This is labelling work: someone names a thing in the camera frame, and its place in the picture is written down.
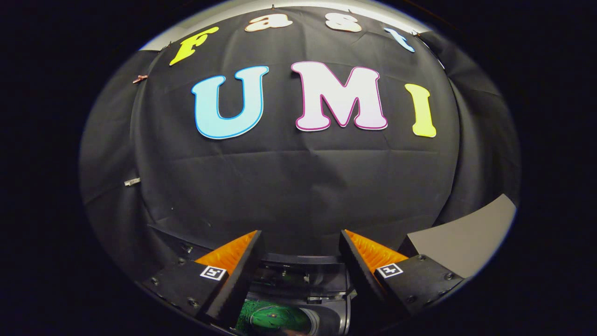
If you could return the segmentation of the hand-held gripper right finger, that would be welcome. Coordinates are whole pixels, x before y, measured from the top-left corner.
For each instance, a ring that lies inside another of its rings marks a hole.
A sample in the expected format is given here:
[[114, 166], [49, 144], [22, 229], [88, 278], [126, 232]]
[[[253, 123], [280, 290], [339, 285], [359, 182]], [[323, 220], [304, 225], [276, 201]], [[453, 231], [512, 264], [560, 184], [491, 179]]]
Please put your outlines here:
[[407, 319], [447, 298], [465, 280], [431, 257], [406, 257], [341, 230], [339, 251], [357, 298], [375, 318]]

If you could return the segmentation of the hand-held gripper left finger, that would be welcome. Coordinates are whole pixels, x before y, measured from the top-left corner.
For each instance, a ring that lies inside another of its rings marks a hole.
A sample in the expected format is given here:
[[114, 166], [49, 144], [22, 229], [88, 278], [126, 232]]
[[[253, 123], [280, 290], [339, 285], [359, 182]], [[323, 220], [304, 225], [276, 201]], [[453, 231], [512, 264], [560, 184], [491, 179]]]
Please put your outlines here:
[[142, 281], [143, 289], [196, 321], [232, 328], [264, 254], [255, 230], [196, 259], [180, 259]]

